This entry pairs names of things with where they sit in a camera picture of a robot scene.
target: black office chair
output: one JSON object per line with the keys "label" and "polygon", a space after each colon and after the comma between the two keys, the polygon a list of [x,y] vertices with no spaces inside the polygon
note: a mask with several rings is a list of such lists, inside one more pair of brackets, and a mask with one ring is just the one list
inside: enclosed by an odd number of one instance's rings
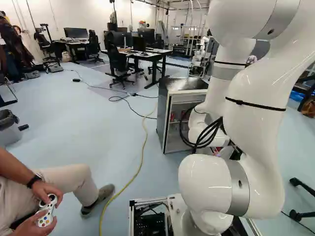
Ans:
{"label": "black office chair", "polygon": [[[303,84],[304,82],[311,81],[311,80],[314,80],[314,83],[312,86],[307,86],[307,85]],[[300,92],[300,93],[305,95],[305,97],[302,99],[302,101],[301,101],[301,103],[297,109],[299,112],[302,111],[303,105],[311,98],[314,90],[315,90],[315,74],[313,74],[311,76],[307,76],[307,77],[302,77],[302,78],[297,80],[292,91]]]}
{"label": "black office chair", "polygon": [[[105,42],[111,69],[111,73],[105,74],[115,77],[113,83],[111,83],[109,87],[111,88],[113,85],[120,83],[123,85],[123,89],[125,89],[125,82],[134,84],[134,81],[127,79],[127,77],[130,76],[128,71],[131,69],[132,64],[129,63],[129,58],[126,55],[119,53],[117,46],[114,43],[112,32],[107,32]],[[115,70],[120,73],[120,75],[115,75]]]}
{"label": "black office chair", "polygon": [[36,28],[36,32],[34,33],[34,39],[38,42],[39,48],[41,51],[45,54],[48,54],[48,56],[43,58],[44,62],[47,62],[49,60],[53,60],[56,62],[59,62],[59,60],[56,57],[53,57],[51,54],[55,52],[54,45],[50,43],[45,35],[41,33],[40,28]]}
{"label": "black office chair", "polygon": [[98,36],[94,30],[89,30],[89,44],[87,46],[88,56],[92,56],[93,62],[97,61],[105,63],[103,59],[99,58],[100,46],[98,42]]}
{"label": "black office chair", "polygon": [[[157,35],[157,39],[156,39],[156,42],[153,44],[153,47],[154,48],[158,48],[158,49],[163,49],[164,48],[164,40],[162,40],[162,38],[160,36]],[[152,73],[152,70],[153,70],[153,67],[152,66],[149,66],[148,67],[148,74],[151,75]],[[160,66],[157,66],[157,70],[162,73],[162,67]]]}

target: black cable tie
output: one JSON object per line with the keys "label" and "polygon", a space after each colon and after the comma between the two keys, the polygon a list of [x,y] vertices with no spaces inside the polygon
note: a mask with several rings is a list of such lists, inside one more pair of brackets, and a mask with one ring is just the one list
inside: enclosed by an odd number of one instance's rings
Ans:
{"label": "black cable tie", "polygon": [[233,98],[229,98],[229,97],[225,97],[226,100],[230,101],[230,102],[234,102],[237,105],[245,105],[245,106],[250,106],[250,107],[257,107],[257,108],[261,108],[261,109],[266,109],[266,110],[271,110],[271,111],[278,111],[278,112],[285,112],[286,108],[278,108],[278,107],[269,107],[269,106],[264,106],[264,105],[259,105],[259,104],[254,104],[254,103],[250,103],[250,102],[244,102],[243,100],[237,100],[237,99],[233,99]]}

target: metal cabinet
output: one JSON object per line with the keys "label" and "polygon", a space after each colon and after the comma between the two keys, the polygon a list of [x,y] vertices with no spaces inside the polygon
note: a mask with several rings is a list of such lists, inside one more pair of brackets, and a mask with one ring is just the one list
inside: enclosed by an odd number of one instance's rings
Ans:
{"label": "metal cabinet", "polygon": [[[180,119],[189,108],[206,98],[208,84],[199,78],[162,79],[158,91],[157,134],[163,153],[188,150],[179,135]],[[188,137],[189,114],[183,119],[183,135]]]}

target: white game controller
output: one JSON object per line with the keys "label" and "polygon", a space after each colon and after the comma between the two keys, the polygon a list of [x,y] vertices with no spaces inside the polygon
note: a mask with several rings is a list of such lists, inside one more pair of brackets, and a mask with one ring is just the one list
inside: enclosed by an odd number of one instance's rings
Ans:
{"label": "white game controller", "polygon": [[48,194],[48,197],[51,201],[50,204],[45,204],[43,201],[40,201],[38,204],[40,207],[40,210],[38,212],[41,212],[43,210],[48,210],[46,215],[44,215],[43,217],[41,217],[37,220],[37,225],[40,228],[47,227],[54,220],[53,211],[54,211],[55,205],[57,204],[58,198],[55,194],[52,194],[52,193]]}

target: desk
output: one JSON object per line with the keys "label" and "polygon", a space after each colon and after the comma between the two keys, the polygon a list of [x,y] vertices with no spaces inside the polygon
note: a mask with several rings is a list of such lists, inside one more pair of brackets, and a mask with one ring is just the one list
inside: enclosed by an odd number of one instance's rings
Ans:
{"label": "desk", "polygon": [[158,49],[153,48],[153,50],[147,50],[146,52],[151,53],[158,53],[163,56],[163,62],[162,62],[162,78],[165,77],[165,68],[166,68],[166,56],[171,55],[173,53],[173,50],[167,50],[167,49]]}
{"label": "desk", "polygon": [[79,64],[79,62],[76,61],[75,56],[72,52],[72,49],[78,49],[78,48],[86,48],[86,46],[89,44],[89,41],[79,41],[79,42],[67,42],[67,41],[63,41],[63,40],[53,40],[53,43],[55,43],[55,45],[59,45],[58,48],[61,47],[62,45],[62,49],[60,51],[55,51],[55,54],[58,58],[62,57],[62,51],[64,50],[65,46],[67,45],[70,49],[70,55],[71,55],[71,59],[73,63]]}
{"label": "desk", "polygon": [[[107,50],[101,50],[102,53],[107,54]],[[156,85],[158,83],[157,81],[157,63],[159,60],[161,60],[163,58],[162,54],[159,53],[152,53],[152,52],[147,52],[147,56],[141,55],[141,54],[128,54],[125,51],[120,51],[119,53],[124,54],[126,56],[128,56],[129,58],[133,58],[134,59],[134,64],[135,64],[135,70],[136,71],[140,71],[139,67],[138,67],[138,62],[139,60],[145,60],[145,61],[152,61],[153,64],[153,69],[152,69],[152,83],[150,83],[149,85],[145,86],[145,89],[148,89],[150,87],[152,87],[153,85]]]}

